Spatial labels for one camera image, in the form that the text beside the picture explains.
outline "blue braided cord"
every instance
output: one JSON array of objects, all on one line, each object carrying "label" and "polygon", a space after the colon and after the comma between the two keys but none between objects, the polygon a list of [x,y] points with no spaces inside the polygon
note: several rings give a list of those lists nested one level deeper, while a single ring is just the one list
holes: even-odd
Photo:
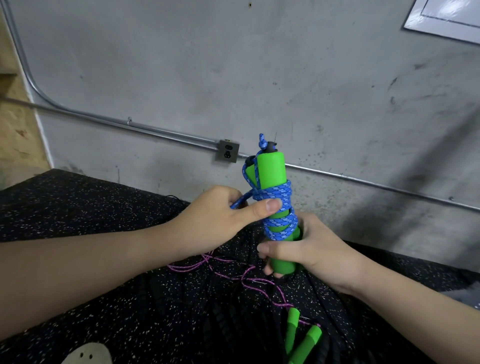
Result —
[{"label": "blue braided cord", "polygon": [[[264,223],[264,230],[265,235],[270,240],[285,240],[288,236],[290,236],[296,227],[298,226],[298,219],[297,215],[295,215],[295,210],[293,209],[290,196],[292,196],[292,188],[291,182],[287,180],[286,183],[281,184],[279,186],[273,186],[270,188],[261,189],[260,186],[260,178],[258,176],[258,165],[257,165],[257,157],[259,154],[263,153],[263,151],[267,148],[267,141],[264,138],[263,134],[260,134],[260,142],[258,143],[260,147],[260,151],[257,153],[255,158],[253,159],[254,168],[255,168],[255,178],[257,182],[257,186],[248,178],[247,176],[247,165],[244,164],[242,167],[242,174],[245,180],[248,182],[250,187],[252,188],[242,197],[240,197],[237,201],[235,201],[231,208],[237,208],[241,203],[248,200],[252,197],[255,201],[265,200],[266,198],[279,198],[282,201],[282,207],[278,212],[289,211],[289,214],[283,218],[265,218],[263,219]],[[269,226],[287,226],[284,230],[279,232],[273,232],[269,230]]]}]

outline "metal conduit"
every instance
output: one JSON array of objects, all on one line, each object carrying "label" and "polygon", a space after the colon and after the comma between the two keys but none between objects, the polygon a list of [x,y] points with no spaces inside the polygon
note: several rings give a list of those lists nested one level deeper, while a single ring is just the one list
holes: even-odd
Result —
[{"label": "metal conduit", "polygon": [[[125,120],[111,118],[111,117],[107,117],[107,116],[103,116],[103,115],[97,115],[97,114],[86,112],[86,111],[75,110],[75,109],[71,109],[71,108],[68,108],[66,106],[63,106],[63,105],[59,104],[58,102],[52,100],[50,97],[48,97],[42,91],[42,89],[36,84],[36,82],[33,78],[32,71],[30,70],[30,67],[28,65],[28,61],[27,61],[27,58],[26,58],[26,55],[25,55],[25,51],[23,49],[22,42],[21,42],[20,36],[18,34],[18,30],[16,28],[15,21],[14,21],[14,18],[13,18],[13,14],[12,14],[12,10],[10,8],[8,0],[0,0],[0,4],[2,6],[7,26],[10,30],[10,34],[12,35],[13,43],[14,43],[15,48],[17,50],[18,57],[20,59],[20,63],[22,64],[22,67],[23,67],[23,70],[24,70],[24,73],[25,73],[25,76],[27,78],[28,83],[35,90],[35,92],[43,100],[45,100],[47,103],[52,105],[53,108],[43,106],[43,105],[39,105],[39,104],[35,104],[35,103],[30,103],[30,102],[25,102],[25,101],[21,101],[21,100],[12,99],[12,98],[7,98],[7,97],[2,98],[4,101],[16,103],[16,104],[19,104],[19,105],[23,105],[23,106],[26,106],[26,107],[30,107],[30,108],[34,108],[34,109],[38,109],[38,110],[42,110],[42,111],[46,111],[46,112],[52,112],[52,113],[55,113],[55,114],[60,114],[60,115],[64,115],[64,116],[68,116],[68,117],[74,117],[74,118],[82,119],[82,120],[88,120],[88,121],[91,121],[91,122],[95,122],[95,123],[99,123],[99,124],[103,124],[103,125],[108,125],[108,126],[112,126],[112,127],[116,127],[116,128],[130,130],[130,131],[136,132],[136,133],[152,135],[152,136],[156,136],[158,138],[162,138],[162,139],[166,139],[166,140],[170,140],[170,141],[175,141],[175,142],[179,142],[179,143],[190,145],[190,146],[195,146],[195,147],[202,148],[202,149],[207,149],[207,150],[211,150],[211,151],[217,151],[218,150],[218,148],[217,148],[218,140],[216,140],[216,139],[211,139],[211,138],[197,136],[197,135],[188,134],[188,133],[176,132],[176,131],[173,131],[173,130],[157,128],[157,127],[154,127],[154,126],[148,126],[148,125],[133,122],[130,118],[127,121],[125,121]],[[238,156],[240,158],[247,158],[247,157],[250,156],[250,154],[245,154],[245,153],[240,152]],[[361,185],[364,185],[364,186],[378,188],[378,189],[381,189],[381,190],[384,190],[384,191],[395,192],[395,193],[398,193],[398,194],[403,194],[403,195],[407,195],[407,196],[410,196],[410,197],[420,198],[420,199],[430,201],[430,202],[435,202],[435,203],[439,203],[439,204],[443,204],[443,205],[455,206],[455,207],[458,207],[458,208],[462,208],[462,209],[466,209],[466,210],[470,210],[470,211],[474,211],[474,212],[480,212],[480,207],[462,204],[462,203],[455,202],[455,201],[452,201],[452,200],[449,200],[449,199],[443,199],[443,198],[438,198],[438,197],[434,197],[434,196],[430,196],[430,195],[426,195],[426,194],[420,194],[420,193],[417,193],[417,192],[402,190],[400,188],[395,188],[395,187],[387,186],[387,185],[384,185],[384,184],[370,182],[370,181],[362,180],[362,179],[355,178],[355,177],[349,177],[349,176],[345,176],[343,174],[331,173],[331,172],[326,172],[326,171],[323,171],[323,170],[316,170],[316,169],[313,169],[313,168],[302,167],[302,166],[298,166],[298,165],[295,165],[295,164],[286,163],[285,166],[288,167],[288,168],[294,169],[294,170],[300,170],[300,171],[303,171],[303,172],[315,173],[315,174],[319,174],[319,175],[322,175],[322,176],[325,176],[325,177],[336,178],[336,179],[343,180],[343,181],[348,181],[348,182],[352,182],[352,183],[361,184]]]}]

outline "speckled rubber floor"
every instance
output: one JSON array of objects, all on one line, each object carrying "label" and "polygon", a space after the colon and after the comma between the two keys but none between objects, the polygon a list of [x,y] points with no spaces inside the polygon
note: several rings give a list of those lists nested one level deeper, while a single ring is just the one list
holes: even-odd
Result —
[{"label": "speckled rubber floor", "polygon": [[[175,197],[51,170],[0,192],[0,242],[141,229],[174,218],[186,205]],[[212,269],[235,277],[248,263],[257,266],[249,277],[265,278],[255,249],[261,237],[259,225],[248,226],[215,251],[237,262],[216,261]],[[353,246],[437,291],[463,289],[480,279],[477,273]],[[200,260],[192,257],[178,265]],[[325,333],[324,347],[319,345],[308,362],[430,362],[368,307],[307,272],[276,282],[305,320],[319,323]],[[274,286],[257,287],[280,301]],[[189,273],[164,267],[0,342],[0,363],[60,364],[89,342],[104,344],[114,364],[257,363],[265,358],[281,363],[285,312],[206,265]],[[297,337],[307,330],[299,326]]]}]

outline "fingernail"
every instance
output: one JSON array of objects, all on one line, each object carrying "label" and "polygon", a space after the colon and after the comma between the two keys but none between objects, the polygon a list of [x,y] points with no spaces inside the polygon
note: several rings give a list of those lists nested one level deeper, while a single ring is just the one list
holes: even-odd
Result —
[{"label": "fingernail", "polygon": [[268,244],[264,244],[264,243],[258,244],[257,251],[265,255],[268,254]]},{"label": "fingernail", "polygon": [[268,212],[277,212],[282,208],[282,200],[279,198],[274,198],[273,200],[267,201],[267,211]]}]

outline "white board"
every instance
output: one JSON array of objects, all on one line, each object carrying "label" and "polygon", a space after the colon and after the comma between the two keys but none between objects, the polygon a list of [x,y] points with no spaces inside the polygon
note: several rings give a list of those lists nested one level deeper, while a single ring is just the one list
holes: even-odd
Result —
[{"label": "white board", "polygon": [[480,44],[480,0],[416,0],[404,28]]}]

